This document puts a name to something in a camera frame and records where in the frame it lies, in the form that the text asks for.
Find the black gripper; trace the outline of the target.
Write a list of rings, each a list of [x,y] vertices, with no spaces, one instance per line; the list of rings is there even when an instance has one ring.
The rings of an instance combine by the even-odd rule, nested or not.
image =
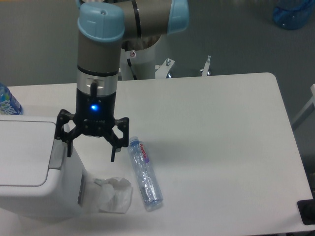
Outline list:
[[[79,89],[76,90],[76,112],[70,113],[61,109],[57,116],[55,136],[67,145],[67,157],[72,156],[73,140],[81,134],[86,136],[104,137],[112,146],[111,162],[115,161],[115,154],[121,148],[128,147],[129,118],[114,119],[116,93],[107,96],[91,97]],[[73,121],[75,127],[65,131],[64,126]],[[122,133],[119,138],[113,128],[117,127]]]

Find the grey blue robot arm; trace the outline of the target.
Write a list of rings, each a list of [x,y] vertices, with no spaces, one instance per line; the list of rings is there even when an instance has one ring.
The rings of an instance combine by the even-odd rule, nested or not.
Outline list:
[[[81,0],[79,5],[76,110],[60,110],[55,139],[66,144],[68,157],[80,135],[103,137],[115,154],[129,141],[129,118],[114,117],[123,42],[184,31],[189,4],[186,0]]]

